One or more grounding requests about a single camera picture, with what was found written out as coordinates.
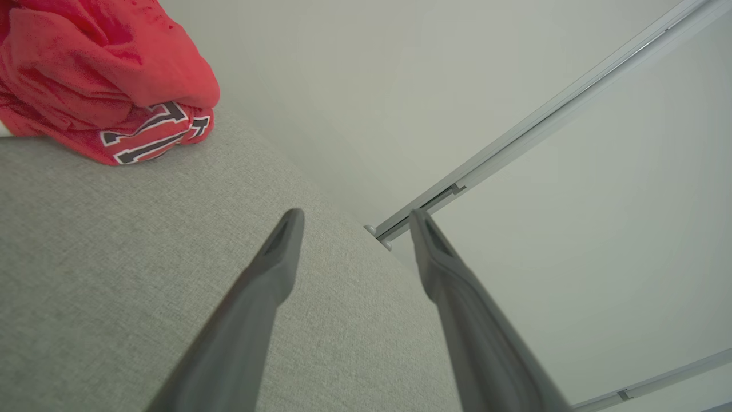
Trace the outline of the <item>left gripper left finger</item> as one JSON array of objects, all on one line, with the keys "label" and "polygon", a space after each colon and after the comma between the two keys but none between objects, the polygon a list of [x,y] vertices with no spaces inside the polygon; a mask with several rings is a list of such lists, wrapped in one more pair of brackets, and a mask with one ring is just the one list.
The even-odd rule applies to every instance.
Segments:
[{"label": "left gripper left finger", "polygon": [[296,280],[304,212],[286,211],[154,396],[149,411],[254,411],[277,309]]}]

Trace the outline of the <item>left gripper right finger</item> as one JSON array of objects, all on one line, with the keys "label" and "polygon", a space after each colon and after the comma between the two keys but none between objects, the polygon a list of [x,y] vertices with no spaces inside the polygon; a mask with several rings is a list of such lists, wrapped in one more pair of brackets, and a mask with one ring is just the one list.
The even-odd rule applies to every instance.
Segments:
[{"label": "left gripper right finger", "polygon": [[424,292],[441,319],[465,411],[570,411],[478,277],[423,209],[409,216]]}]

